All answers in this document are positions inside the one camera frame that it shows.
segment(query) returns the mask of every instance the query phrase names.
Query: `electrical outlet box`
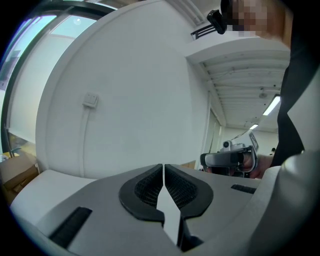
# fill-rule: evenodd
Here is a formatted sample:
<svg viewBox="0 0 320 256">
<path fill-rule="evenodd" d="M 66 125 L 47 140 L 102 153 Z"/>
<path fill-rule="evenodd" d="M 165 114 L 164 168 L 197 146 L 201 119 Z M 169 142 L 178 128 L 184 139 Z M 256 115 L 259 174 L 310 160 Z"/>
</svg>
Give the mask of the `electrical outlet box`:
<svg viewBox="0 0 320 256">
<path fill-rule="evenodd" d="M 95 93 L 87 92 L 84 96 L 84 100 L 82 105 L 85 107 L 89 107 L 91 109 L 95 109 L 98 103 L 98 95 Z"/>
</svg>

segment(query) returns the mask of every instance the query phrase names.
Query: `black vent slot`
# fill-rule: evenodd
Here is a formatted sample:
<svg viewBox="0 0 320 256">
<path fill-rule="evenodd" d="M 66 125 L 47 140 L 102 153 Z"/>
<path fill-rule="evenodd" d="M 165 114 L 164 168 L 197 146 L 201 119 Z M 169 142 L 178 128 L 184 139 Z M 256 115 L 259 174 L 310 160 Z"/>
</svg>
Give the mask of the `black vent slot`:
<svg viewBox="0 0 320 256">
<path fill-rule="evenodd" d="M 158 195 L 163 187 L 163 172 L 155 171 L 147 177 L 140 180 L 135 188 L 135 195 L 145 204 L 157 208 Z"/>
<path fill-rule="evenodd" d="M 201 216 L 214 198 L 211 187 L 171 164 L 166 164 L 164 170 L 165 187 L 180 209 L 182 218 Z"/>
<path fill-rule="evenodd" d="M 91 213 L 92 210 L 88 208 L 78 207 L 49 238 L 57 245 L 67 248 Z"/>
<path fill-rule="evenodd" d="M 181 251 L 186 252 L 201 244 L 203 244 L 203 241 L 198 237 L 190 234 L 186 220 L 181 217 L 176 245 L 180 248 Z"/>
<path fill-rule="evenodd" d="M 123 184 L 119 191 L 120 202 L 137 219 L 161 222 L 163 225 L 165 215 L 157 210 L 163 184 L 163 165 L 157 164 Z"/>
<path fill-rule="evenodd" d="M 238 185 L 234 184 L 231 187 L 234 190 L 239 190 L 241 192 L 249 193 L 249 194 L 254 194 L 256 192 L 256 188 L 250 187 L 250 186 L 243 186 L 243 185 Z"/>
<path fill-rule="evenodd" d="M 165 172 L 165 187 L 179 210 L 196 199 L 198 195 L 197 187 L 174 171 Z"/>
</svg>

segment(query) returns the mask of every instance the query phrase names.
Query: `cardboard box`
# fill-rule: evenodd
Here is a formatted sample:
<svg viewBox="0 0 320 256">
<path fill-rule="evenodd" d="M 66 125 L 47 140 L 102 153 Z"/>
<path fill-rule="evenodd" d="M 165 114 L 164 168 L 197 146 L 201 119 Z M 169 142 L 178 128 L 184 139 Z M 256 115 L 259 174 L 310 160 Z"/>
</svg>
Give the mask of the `cardboard box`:
<svg viewBox="0 0 320 256">
<path fill-rule="evenodd" d="M 36 162 L 36 158 L 27 153 L 0 162 L 1 182 L 5 189 L 9 192 L 21 183 L 26 185 L 34 179 L 39 174 Z"/>
<path fill-rule="evenodd" d="M 16 193 L 19 193 L 26 185 L 29 184 L 35 177 L 38 176 L 38 171 L 31 174 L 28 178 L 26 178 L 24 181 L 22 181 L 20 184 L 15 186 L 12 190 Z"/>
<path fill-rule="evenodd" d="M 4 185 L 1 185 L 1 191 L 3 194 L 4 199 L 6 200 L 7 204 L 10 206 L 13 200 L 16 198 L 18 195 L 17 192 L 13 190 L 7 190 Z"/>
<path fill-rule="evenodd" d="M 187 167 L 187 168 L 194 169 L 195 166 L 196 166 L 196 160 L 191 161 L 191 162 L 187 162 L 187 163 L 184 163 L 184 164 L 181 164 L 181 166 L 182 166 L 182 167 Z"/>
</svg>

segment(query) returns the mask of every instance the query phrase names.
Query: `window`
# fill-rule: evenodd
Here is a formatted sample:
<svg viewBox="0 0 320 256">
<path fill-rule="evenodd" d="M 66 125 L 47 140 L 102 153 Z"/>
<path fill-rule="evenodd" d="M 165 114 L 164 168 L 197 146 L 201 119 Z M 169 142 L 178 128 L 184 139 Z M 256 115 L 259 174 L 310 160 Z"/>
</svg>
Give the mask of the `window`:
<svg viewBox="0 0 320 256">
<path fill-rule="evenodd" d="M 35 155 L 36 120 L 40 99 L 47 80 L 65 50 L 96 20 L 69 16 L 32 49 L 15 81 L 9 113 L 12 148 Z"/>
<path fill-rule="evenodd" d="M 20 36 L 18 41 L 15 43 L 11 49 L 8 57 L 3 63 L 2 69 L 0 70 L 0 90 L 6 90 L 11 74 L 18 62 L 18 59 L 21 57 L 27 46 L 35 38 L 35 36 L 56 16 L 42 16 L 36 18 L 25 30 L 25 32 Z M 28 24 L 28 21 L 22 23 L 17 33 L 22 30 L 24 26 Z"/>
</svg>

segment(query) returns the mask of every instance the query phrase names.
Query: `black mesh vent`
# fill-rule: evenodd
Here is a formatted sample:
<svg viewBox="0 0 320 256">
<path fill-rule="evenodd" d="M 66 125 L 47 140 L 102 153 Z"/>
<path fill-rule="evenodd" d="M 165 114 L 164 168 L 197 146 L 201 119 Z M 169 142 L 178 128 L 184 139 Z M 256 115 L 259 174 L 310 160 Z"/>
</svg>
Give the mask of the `black mesh vent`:
<svg viewBox="0 0 320 256">
<path fill-rule="evenodd" d="M 192 202 L 198 194 L 194 184 L 170 170 L 165 173 L 165 187 L 179 209 Z"/>
<path fill-rule="evenodd" d="M 239 184 L 234 184 L 231 186 L 232 189 L 234 190 L 239 190 L 241 192 L 246 192 L 246 193 L 249 193 L 249 194 L 254 194 L 256 192 L 256 188 L 254 187 L 249 187 L 249 186 L 242 186 L 242 185 L 239 185 Z"/>
<path fill-rule="evenodd" d="M 135 188 L 135 195 L 145 204 L 157 208 L 158 195 L 163 187 L 163 170 L 153 172 L 140 180 Z"/>
</svg>

